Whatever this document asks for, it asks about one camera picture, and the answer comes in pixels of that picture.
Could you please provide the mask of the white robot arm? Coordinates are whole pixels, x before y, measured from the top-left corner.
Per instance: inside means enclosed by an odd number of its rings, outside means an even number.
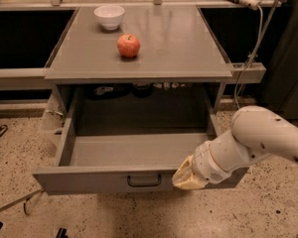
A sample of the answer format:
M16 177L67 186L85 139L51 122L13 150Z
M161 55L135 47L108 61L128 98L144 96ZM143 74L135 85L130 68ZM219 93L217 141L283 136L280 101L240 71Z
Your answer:
M201 189L272 155L298 165L298 127L266 108L245 106L234 113L227 131L182 162L172 183L179 189Z

